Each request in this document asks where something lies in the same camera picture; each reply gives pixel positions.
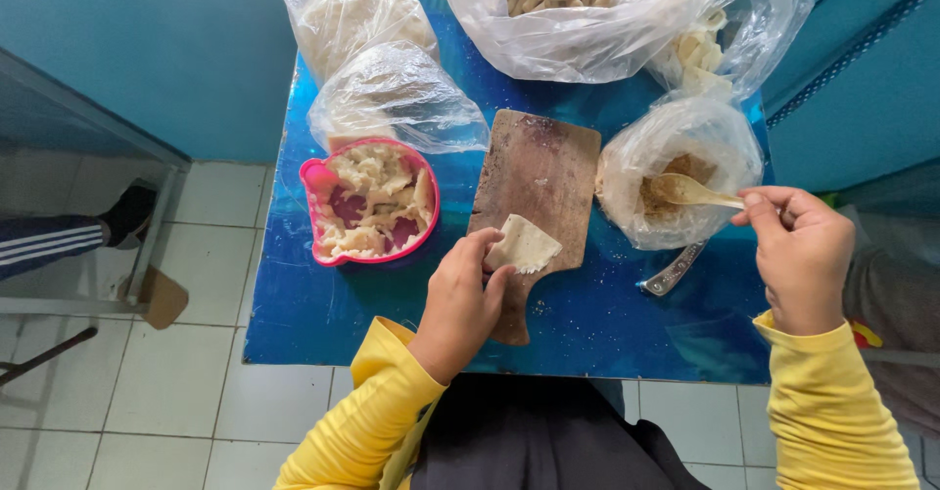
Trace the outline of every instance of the yellow sleeve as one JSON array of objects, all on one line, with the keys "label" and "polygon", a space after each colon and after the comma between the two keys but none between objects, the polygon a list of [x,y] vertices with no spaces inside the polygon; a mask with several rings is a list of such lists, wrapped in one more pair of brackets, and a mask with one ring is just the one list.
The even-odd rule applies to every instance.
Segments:
[{"label": "yellow sleeve", "polygon": [[785,490],[910,489],[919,484],[898,425],[881,402],[849,324],[818,336],[754,320],[771,343],[767,405]]},{"label": "yellow sleeve", "polygon": [[375,318],[352,361],[353,392],[317,422],[281,467],[275,490],[377,488],[421,408],[444,392],[405,347],[415,337]]}]

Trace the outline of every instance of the striped pants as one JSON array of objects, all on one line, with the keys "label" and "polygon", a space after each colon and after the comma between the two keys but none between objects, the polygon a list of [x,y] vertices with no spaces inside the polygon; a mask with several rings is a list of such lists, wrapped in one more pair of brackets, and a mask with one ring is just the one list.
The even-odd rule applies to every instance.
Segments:
[{"label": "striped pants", "polygon": [[106,242],[94,216],[62,215],[0,221],[0,280],[35,270]]}]

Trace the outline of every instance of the black shoe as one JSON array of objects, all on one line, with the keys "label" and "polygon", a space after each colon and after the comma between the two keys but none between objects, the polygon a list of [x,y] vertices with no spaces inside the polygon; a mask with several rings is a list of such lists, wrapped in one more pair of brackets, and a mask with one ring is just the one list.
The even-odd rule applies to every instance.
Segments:
[{"label": "black shoe", "polygon": [[153,206],[157,202],[157,192],[143,184],[146,184],[143,180],[134,180],[110,210],[98,215],[111,230],[108,247],[121,244],[129,236],[142,232],[149,225]]}]

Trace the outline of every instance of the pink bowl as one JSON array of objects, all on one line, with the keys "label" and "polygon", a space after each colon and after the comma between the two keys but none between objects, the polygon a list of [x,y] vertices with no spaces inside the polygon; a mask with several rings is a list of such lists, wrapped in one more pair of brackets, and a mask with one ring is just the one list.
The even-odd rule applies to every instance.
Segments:
[{"label": "pink bowl", "polygon": [[[319,204],[318,202],[327,202],[330,197],[333,196],[336,186],[339,184],[339,177],[333,174],[332,171],[326,168],[326,165],[330,163],[330,160],[342,154],[343,152],[355,148],[361,147],[370,143],[387,143],[389,145],[394,145],[406,150],[406,155],[402,157],[403,160],[411,164],[412,167],[426,168],[428,169],[428,176],[430,177],[430,185],[434,189],[434,214],[430,219],[428,224],[428,229],[417,239],[415,244],[408,246],[402,251],[394,255],[385,255],[383,257],[350,257],[348,255],[339,255],[332,258],[322,258],[317,254],[317,245],[320,244],[320,235],[321,231],[317,227],[317,218],[320,216]],[[310,210],[310,223],[313,226],[313,259],[323,266],[339,266],[347,261],[353,262],[364,262],[366,264],[375,264],[379,262],[389,262],[390,260],[395,260],[396,258],[404,257],[409,253],[415,251],[417,247],[421,244],[424,244],[424,241],[428,239],[430,232],[434,229],[434,225],[437,224],[437,217],[441,213],[441,192],[437,186],[437,177],[434,176],[434,171],[430,168],[430,164],[427,160],[424,159],[417,150],[414,150],[411,147],[401,143],[401,141],[395,141],[394,139],[365,139],[363,141],[357,141],[346,147],[342,147],[333,154],[330,154],[325,160],[318,158],[311,158],[304,162],[300,167],[300,180],[304,184],[306,190],[306,205]]]}]

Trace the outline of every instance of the ground spice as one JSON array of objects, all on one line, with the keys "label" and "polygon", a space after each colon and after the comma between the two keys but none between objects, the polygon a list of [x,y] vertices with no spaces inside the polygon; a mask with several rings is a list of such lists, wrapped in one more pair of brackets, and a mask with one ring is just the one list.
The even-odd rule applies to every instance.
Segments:
[{"label": "ground spice", "polygon": [[[718,169],[712,163],[702,160],[692,154],[683,154],[676,156],[665,166],[661,174],[676,173],[685,174],[699,184],[708,184],[711,175]],[[640,184],[640,198],[643,199],[643,215],[647,219],[661,220],[671,214],[679,212],[680,205],[669,203],[652,192],[652,179],[655,177],[644,178]]]}]

